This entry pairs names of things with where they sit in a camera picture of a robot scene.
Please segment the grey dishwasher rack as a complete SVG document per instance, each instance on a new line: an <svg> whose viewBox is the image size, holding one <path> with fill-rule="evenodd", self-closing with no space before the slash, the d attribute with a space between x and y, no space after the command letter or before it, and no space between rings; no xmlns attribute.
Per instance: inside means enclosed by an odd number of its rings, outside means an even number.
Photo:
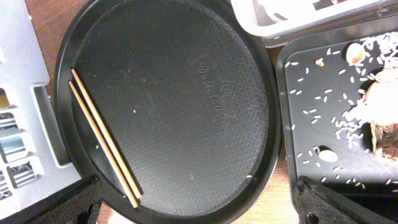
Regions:
<svg viewBox="0 0 398 224"><path fill-rule="evenodd" d="M25 1L1 1L1 218L77 182Z"/></svg>

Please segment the wooden chopstick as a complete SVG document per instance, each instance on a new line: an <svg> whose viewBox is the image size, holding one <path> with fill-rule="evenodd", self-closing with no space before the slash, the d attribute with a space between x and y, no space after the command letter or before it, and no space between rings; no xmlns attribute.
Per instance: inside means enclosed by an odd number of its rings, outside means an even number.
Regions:
<svg viewBox="0 0 398 224"><path fill-rule="evenodd" d="M83 97L86 101L86 104L88 105L91 114L94 116L96 124L99 125L99 129L101 130L101 133L103 134L105 141L107 142L108 146L110 147L110 150L113 153L113 156L116 159L116 163L119 165L121 168L121 172L123 173L123 176L126 178L128 185L130 186L133 194L135 195L136 198L141 198L142 194L135 183L132 174L130 173L130 170L127 168L127 165L125 161L123 160L121 153L116 147L116 144L114 143L108 129L106 128L100 114L98 113L98 110L96 109L92 99L90 98L84 84L80 80L80 77L78 76L76 70L74 68L71 69L73 77L75 78L77 85L79 86L79 89L81 93L83 94Z"/></svg>
<svg viewBox="0 0 398 224"><path fill-rule="evenodd" d="M122 185L123 190L126 193L126 197L129 199L132 206L134 208L137 208L139 206L137 199L135 198L126 178L124 177L122 170L119 168L118 163L116 162L111 150L109 149L108 145L106 144L106 141L105 141L104 137L102 136L99 128L97 127L96 123L94 122L93 117L90 115L90 112L88 111L87 107L85 106L81 96L79 95L79 93L78 93L77 89L75 88L74 84L72 83L72 81L69 81L68 84L69 84L75 98L77 99L77 102L78 102L83 114L85 115L85 118L87 119L87 121L90 125L90 128L94 132L95 137L97 138L101 148L103 149L107 160L111 164L111 167L112 167L114 173L116 174L116 177L118 178L119 183Z"/></svg>

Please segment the round black tray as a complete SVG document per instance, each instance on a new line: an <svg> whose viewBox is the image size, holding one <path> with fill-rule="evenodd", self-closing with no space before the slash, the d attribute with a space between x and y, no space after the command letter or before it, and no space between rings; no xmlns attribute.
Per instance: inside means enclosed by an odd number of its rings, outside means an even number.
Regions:
<svg viewBox="0 0 398 224"><path fill-rule="evenodd" d="M136 223L231 223L267 185L282 122L273 64L224 1L89 1L55 67L60 132L82 176ZM77 73L142 197L126 198L70 89Z"/></svg>

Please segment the food scraps pile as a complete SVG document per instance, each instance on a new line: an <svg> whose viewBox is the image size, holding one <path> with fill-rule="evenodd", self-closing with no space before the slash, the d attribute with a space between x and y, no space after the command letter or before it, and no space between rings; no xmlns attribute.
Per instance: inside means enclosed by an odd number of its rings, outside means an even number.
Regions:
<svg viewBox="0 0 398 224"><path fill-rule="evenodd" d="M360 67L367 57L366 47L372 44L379 45L383 68L373 76L359 103L344 113L344 118L368 124L375 160L397 167L397 32L349 44L345 59L349 65Z"/></svg>

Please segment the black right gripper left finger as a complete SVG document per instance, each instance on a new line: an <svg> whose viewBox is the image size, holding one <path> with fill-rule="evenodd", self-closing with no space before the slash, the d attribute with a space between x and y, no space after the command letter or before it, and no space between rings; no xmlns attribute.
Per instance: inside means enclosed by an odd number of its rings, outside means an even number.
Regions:
<svg viewBox="0 0 398 224"><path fill-rule="evenodd" d="M95 224L100 214L102 189L99 175L90 175L2 219L1 223Z"/></svg>

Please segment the rectangular black tray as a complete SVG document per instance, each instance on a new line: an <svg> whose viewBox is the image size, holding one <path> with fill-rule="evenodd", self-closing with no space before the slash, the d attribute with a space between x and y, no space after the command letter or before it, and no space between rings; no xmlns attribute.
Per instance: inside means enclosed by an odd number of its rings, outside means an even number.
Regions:
<svg viewBox="0 0 398 224"><path fill-rule="evenodd" d="M384 65L378 44L366 47L360 67L348 64L346 49L396 30L391 16L301 37L281 51L276 71L292 196L305 176L364 214L397 220L397 167L375 160L368 124L344 118Z"/></svg>

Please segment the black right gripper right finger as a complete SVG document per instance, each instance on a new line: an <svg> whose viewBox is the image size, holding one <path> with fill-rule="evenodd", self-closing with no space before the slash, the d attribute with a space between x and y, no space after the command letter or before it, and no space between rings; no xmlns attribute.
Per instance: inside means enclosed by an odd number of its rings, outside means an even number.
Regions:
<svg viewBox="0 0 398 224"><path fill-rule="evenodd" d="M345 197L301 176L292 190L300 224L397 223L397 197Z"/></svg>

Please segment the clear plastic bin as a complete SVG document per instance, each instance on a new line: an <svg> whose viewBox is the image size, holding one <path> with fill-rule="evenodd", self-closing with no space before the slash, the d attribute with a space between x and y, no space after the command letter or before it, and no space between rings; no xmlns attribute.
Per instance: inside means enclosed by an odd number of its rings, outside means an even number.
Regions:
<svg viewBox="0 0 398 224"><path fill-rule="evenodd" d="M397 0L231 0L241 27L267 48L397 14Z"/></svg>

